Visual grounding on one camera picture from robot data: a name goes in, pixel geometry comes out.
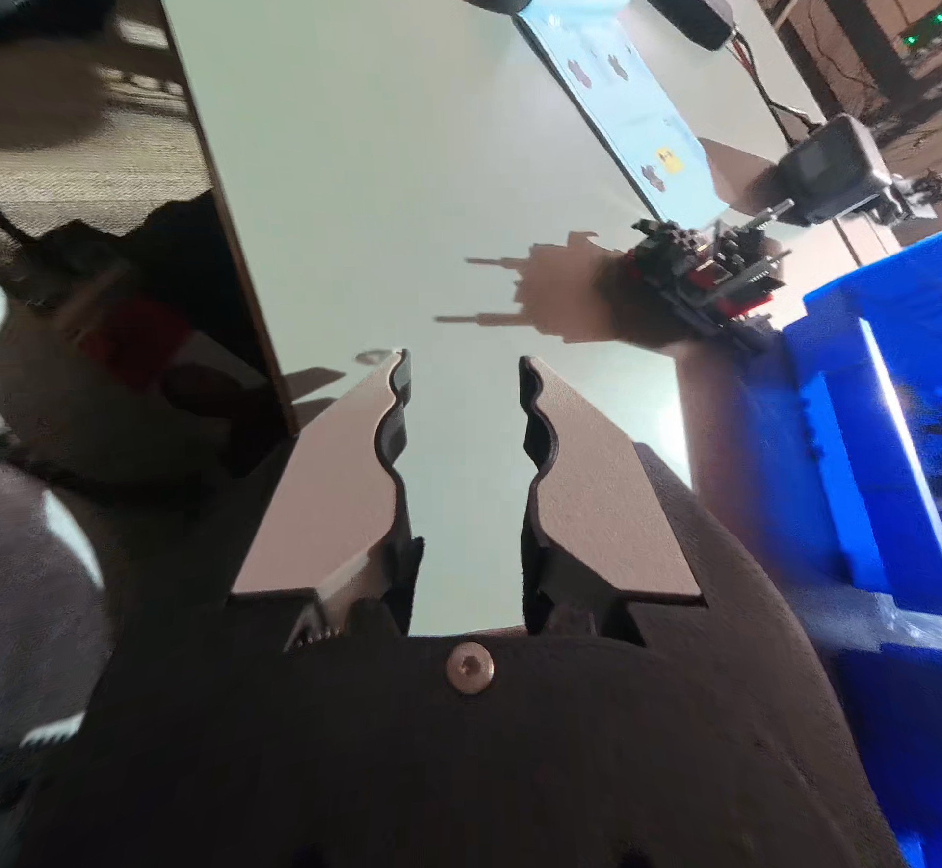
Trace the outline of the red black brick model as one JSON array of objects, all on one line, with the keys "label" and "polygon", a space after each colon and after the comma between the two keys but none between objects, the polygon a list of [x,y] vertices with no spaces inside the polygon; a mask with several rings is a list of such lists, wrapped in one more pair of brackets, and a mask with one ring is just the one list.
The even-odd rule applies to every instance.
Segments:
[{"label": "red black brick model", "polygon": [[632,226],[642,239],[626,255],[629,269],[702,336],[764,352],[776,332],[759,309],[785,284],[782,262],[790,254],[765,229],[793,206],[786,199],[742,225],[717,220],[704,230],[640,219]]}]

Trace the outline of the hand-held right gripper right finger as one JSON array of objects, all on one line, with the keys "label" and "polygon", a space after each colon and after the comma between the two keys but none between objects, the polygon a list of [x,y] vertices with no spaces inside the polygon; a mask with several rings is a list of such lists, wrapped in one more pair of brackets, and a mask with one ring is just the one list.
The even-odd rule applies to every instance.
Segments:
[{"label": "hand-held right gripper right finger", "polygon": [[632,438],[537,357],[519,360],[524,451],[536,468],[521,532],[524,626],[575,619],[638,635],[632,603],[705,605]]}]

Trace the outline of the blue brick instruction booklet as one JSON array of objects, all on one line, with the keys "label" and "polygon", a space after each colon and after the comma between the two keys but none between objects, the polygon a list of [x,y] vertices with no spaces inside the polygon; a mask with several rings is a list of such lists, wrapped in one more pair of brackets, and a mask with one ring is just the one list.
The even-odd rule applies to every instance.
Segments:
[{"label": "blue brick instruction booklet", "polygon": [[704,228],[726,204],[705,149],[621,22],[632,0],[528,0],[515,23],[651,214]]}]

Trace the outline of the blue plastic bin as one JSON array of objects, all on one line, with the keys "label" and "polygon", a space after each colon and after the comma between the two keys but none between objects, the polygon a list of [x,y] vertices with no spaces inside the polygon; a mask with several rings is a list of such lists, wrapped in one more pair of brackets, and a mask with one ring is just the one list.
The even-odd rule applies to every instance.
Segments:
[{"label": "blue plastic bin", "polygon": [[940,866],[940,234],[804,303],[785,342],[850,583],[838,690],[904,860]]}]

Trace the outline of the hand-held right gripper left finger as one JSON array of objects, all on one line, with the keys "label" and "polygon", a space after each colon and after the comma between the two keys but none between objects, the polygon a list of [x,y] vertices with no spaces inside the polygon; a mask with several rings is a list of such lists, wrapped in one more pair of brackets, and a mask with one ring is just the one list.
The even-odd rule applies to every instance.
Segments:
[{"label": "hand-held right gripper left finger", "polygon": [[300,601],[300,635],[337,634],[359,603],[380,603],[409,633],[424,555],[396,468],[411,384],[410,352],[392,351],[303,427],[231,600]]}]

